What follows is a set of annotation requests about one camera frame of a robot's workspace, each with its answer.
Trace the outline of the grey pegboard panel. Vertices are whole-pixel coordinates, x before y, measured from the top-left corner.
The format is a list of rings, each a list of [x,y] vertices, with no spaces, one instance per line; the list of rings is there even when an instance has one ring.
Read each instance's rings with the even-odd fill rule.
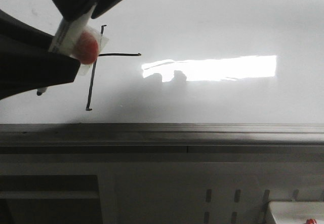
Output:
[[[265,223],[271,201],[323,200],[323,163],[115,163],[98,185],[105,223]]]

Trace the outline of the red round magnet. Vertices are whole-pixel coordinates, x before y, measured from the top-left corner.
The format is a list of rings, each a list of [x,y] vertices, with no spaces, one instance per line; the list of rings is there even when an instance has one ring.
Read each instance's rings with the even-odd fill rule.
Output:
[[[93,34],[86,30],[83,31],[73,48],[72,55],[81,64],[94,63],[99,55],[99,44]]]

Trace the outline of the white whiteboard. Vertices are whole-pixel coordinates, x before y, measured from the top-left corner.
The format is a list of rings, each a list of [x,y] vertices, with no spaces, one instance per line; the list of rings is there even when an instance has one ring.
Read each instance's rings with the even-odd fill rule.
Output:
[[[4,145],[323,143],[323,0],[124,0],[90,74],[1,101]]]

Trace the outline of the red capped marker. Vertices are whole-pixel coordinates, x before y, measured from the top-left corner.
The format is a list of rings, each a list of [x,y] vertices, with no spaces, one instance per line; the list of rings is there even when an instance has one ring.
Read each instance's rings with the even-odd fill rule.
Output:
[[[314,218],[310,218],[306,220],[306,224],[317,224],[317,221]]]

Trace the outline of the white black whiteboard marker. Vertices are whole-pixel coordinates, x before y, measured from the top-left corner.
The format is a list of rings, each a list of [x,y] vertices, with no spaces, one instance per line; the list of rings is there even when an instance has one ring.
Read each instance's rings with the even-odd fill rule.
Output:
[[[95,6],[92,6],[89,11],[85,14],[81,15],[74,21],[67,21],[66,19],[62,19],[59,27],[52,39],[49,49],[49,52],[60,54],[64,56],[68,56],[71,58],[75,58],[72,55],[73,48],[80,37],[83,31],[89,31],[96,38],[99,44],[99,54],[101,52],[102,45],[102,34],[92,27],[88,26],[88,21],[91,18],[91,14],[94,11]],[[80,69],[78,71],[79,74],[86,74],[92,64],[85,65],[80,63]]]

